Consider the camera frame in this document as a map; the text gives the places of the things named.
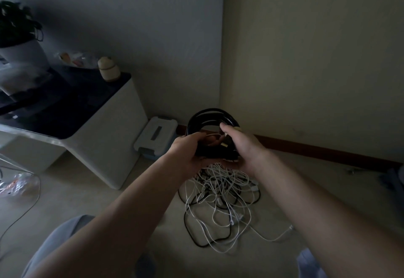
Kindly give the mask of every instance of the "houseplant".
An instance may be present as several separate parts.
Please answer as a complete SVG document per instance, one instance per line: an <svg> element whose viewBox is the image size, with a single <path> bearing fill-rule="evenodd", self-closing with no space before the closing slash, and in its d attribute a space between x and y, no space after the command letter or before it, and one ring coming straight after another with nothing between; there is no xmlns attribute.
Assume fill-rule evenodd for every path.
<svg viewBox="0 0 404 278"><path fill-rule="evenodd" d="M28 63L48 69L48 59L38 43L42 25L33 20L31 9L2 0L0 10L0 55L10 64Z"/></svg>

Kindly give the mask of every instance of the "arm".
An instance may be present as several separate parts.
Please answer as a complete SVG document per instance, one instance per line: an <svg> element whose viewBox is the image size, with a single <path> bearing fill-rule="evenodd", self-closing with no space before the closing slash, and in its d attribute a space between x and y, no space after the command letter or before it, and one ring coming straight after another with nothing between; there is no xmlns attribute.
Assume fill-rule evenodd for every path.
<svg viewBox="0 0 404 278"><path fill-rule="evenodd" d="M400 240L351 209L310 179L287 167L255 137L221 124L243 157L223 162L255 176L305 238L332 277L402 277Z"/></svg>
<svg viewBox="0 0 404 278"><path fill-rule="evenodd" d="M108 208L50 254L30 278L129 277L177 189L217 160L194 157L206 133L177 138Z"/></svg>

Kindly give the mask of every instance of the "black tabletop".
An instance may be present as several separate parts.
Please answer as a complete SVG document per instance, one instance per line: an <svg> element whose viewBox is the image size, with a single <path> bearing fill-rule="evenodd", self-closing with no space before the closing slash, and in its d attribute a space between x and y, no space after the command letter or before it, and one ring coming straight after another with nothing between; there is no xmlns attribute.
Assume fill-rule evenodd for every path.
<svg viewBox="0 0 404 278"><path fill-rule="evenodd" d="M129 73L122 73L114 82L106 82L99 70L53 67L51 77L41 87L23 94L22 108L0 115L0 124L49 137L71 137L126 82ZM0 91L0 108L21 97L9 97Z"/></svg>

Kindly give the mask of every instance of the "brown baseboard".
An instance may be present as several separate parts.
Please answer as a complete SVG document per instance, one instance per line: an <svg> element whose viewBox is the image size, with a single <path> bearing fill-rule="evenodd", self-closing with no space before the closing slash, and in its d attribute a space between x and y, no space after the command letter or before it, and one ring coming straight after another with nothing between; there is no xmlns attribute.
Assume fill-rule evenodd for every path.
<svg viewBox="0 0 404 278"><path fill-rule="evenodd" d="M177 134L184 135L185 131L186 126L178 125ZM342 152L339 150L296 143L278 138L264 137L262 135L255 136L262 145L269 149L356 166L367 170L386 172L390 168L399 168L402 165L402 163L399 162L358 155L356 153Z"/></svg>

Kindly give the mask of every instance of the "person's left arm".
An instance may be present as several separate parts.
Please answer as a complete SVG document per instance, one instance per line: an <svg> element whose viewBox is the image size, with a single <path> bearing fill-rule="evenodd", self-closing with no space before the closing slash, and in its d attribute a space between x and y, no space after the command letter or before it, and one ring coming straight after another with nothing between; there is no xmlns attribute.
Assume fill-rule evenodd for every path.
<svg viewBox="0 0 404 278"><path fill-rule="evenodd" d="M50 254L28 275L129 277L181 184L215 159L194 157L206 133L177 138L107 209Z"/></svg>

